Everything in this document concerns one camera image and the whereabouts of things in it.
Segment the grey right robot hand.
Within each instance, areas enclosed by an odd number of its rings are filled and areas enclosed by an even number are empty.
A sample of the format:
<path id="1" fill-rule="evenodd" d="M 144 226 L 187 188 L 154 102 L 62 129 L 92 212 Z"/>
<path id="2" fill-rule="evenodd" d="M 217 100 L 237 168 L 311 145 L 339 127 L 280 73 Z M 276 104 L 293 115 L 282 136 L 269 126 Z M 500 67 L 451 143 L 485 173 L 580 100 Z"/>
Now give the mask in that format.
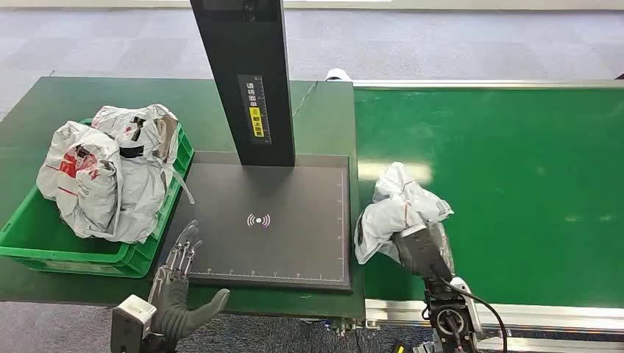
<path id="1" fill-rule="evenodd" d="M 416 225 L 395 232 L 392 242 L 403 267 L 423 279 L 455 275 L 453 254 L 442 223 Z"/>

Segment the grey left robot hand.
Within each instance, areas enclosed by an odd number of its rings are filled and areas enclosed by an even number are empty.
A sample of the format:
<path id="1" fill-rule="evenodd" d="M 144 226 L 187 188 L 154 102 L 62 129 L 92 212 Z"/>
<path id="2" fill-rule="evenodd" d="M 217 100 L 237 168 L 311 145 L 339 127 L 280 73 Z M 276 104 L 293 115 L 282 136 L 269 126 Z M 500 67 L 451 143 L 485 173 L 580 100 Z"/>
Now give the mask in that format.
<path id="1" fill-rule="evenodd" d="M 166 261 L 156 271 L 149 302 L 157 308 L 152 317 L 152 333 L 176 342 L 187 338 L 226 306 L 231 291 L 223 288 L 206 304 L 194 310 L 188 308 L 188 271 L 202 240 L 199 222 L 192 220 L 178 235 Z"/>

